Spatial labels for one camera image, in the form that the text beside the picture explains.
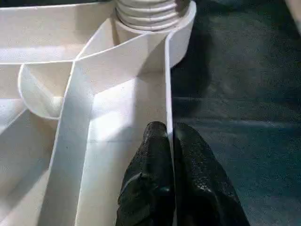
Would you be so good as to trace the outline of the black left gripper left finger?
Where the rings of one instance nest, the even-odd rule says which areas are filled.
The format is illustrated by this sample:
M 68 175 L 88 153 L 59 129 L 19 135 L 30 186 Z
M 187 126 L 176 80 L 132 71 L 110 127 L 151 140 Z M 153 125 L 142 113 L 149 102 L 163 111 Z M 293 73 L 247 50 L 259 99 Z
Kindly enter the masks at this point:
M 126 169 L 116 225 L 171 226 L 175 210 L 174 171 L 166 126 L 150 122 Z

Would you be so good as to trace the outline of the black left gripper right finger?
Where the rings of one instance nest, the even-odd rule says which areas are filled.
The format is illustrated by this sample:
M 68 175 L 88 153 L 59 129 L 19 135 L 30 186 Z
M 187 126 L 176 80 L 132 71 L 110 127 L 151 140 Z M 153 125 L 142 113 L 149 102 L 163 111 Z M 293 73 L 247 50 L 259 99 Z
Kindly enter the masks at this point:
M 191 126 L 174 124 L 177 223 L 248 226 L 236 190 L 209 144 Z

